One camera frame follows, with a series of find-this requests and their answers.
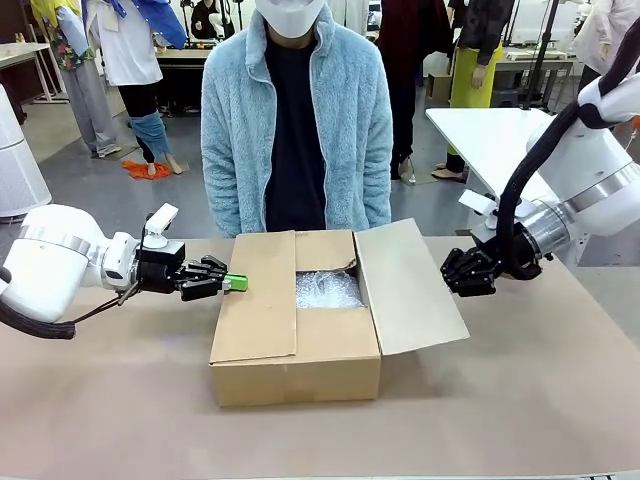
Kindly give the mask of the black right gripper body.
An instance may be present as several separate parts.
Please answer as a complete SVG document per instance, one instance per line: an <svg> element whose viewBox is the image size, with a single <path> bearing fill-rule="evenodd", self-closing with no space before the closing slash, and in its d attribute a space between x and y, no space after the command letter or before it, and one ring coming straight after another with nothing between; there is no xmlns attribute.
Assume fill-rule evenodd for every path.
<svg viewBox="0 0 640 480"><path fill-rule="evenodd" d="M537 244L521 223L510 229L497 225L496 266L494 276L507 275L516 280L533 280L541 274Z"/></svg>

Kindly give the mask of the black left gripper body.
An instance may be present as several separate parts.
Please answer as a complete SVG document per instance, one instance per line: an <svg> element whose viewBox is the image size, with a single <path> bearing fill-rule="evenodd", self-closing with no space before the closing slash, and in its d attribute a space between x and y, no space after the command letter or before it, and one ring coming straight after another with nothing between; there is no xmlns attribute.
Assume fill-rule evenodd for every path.
<svg viewBox="0 0 640 480"><path fill-rule="evenodd" d="M140 246L136 251L136 282L140 291L171 294L176 290L176 272L185 261L185 244L169 241L160 249Z"/></svg>

